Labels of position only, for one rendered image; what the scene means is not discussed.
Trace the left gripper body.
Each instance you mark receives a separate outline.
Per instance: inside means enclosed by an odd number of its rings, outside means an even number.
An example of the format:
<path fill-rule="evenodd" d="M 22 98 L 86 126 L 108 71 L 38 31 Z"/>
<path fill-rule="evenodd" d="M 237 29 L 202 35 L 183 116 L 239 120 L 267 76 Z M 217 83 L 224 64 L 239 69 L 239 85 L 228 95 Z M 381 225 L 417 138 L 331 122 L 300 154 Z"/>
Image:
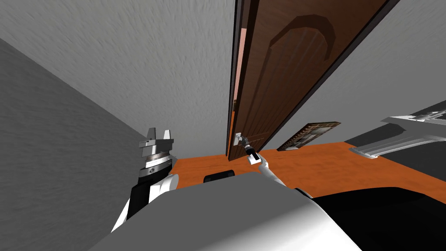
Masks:
<path fill-rule="evenodd" d="M 142 157 L 169 152 L 172 150 L 174 139 L 154 139 L 139 142 L 139 148 L 142 149 Z"/>

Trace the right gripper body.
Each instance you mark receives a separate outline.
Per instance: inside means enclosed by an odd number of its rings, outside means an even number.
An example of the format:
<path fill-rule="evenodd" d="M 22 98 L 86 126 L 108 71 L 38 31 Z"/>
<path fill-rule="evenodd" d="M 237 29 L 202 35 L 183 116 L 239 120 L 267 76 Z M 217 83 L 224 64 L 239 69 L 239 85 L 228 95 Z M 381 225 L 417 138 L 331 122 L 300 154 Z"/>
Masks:
<path fill-rule="evenodd" d="M 256 150 L 252 146 L 246 145 L 245 152 L 247 154 L 247 159 L 250 165 L 261 162 L 261 158 L 258 156 Z"/>

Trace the silver door handle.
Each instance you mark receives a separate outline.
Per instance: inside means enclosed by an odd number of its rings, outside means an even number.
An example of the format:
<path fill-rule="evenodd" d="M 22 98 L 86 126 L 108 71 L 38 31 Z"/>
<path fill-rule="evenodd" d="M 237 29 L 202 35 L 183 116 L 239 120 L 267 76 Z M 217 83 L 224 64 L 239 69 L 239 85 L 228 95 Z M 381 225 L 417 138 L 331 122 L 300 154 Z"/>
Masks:
<path fill-rule="evenodd" d="M 233 145 L 234 146 L 241 145 L 245 147 L 249 145 L 249 140 L 246 137 L 242 136 L 241 133 L 236 133 L 234 136 Z"/>

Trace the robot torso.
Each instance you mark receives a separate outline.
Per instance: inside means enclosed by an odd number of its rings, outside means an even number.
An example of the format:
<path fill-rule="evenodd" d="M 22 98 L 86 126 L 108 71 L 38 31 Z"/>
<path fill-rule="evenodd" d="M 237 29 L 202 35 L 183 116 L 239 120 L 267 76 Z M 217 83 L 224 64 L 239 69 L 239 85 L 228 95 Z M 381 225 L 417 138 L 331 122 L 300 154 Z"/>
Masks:
<path fill-rule="evenodd" d="M 89 251 L 361 251 L 313 200 L 258 172 L 167 191 Z"/>

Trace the brown wooden door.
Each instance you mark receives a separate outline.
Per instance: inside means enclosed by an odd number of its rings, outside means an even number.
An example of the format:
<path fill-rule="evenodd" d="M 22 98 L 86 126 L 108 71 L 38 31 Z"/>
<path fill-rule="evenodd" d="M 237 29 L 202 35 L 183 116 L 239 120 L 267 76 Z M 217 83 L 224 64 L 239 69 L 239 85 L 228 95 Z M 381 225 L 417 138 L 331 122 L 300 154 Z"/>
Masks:
<path fill-rule="evenodd" d="M 229 161 L 262 150 L 400 0 L 243 0 Z"/>

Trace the dark framed wall picture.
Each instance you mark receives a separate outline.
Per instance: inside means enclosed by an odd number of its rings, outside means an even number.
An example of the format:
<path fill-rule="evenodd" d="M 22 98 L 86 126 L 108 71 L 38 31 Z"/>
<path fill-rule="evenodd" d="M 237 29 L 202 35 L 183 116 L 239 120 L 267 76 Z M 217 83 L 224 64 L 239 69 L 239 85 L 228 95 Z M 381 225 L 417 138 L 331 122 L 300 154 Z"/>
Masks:
<path fill-rule="evenodd" d="M 277 148 L 277 151 L 299 149 L 340 124 L 340 122 L 308 123 L 295 133 L 294 136 Z"/>

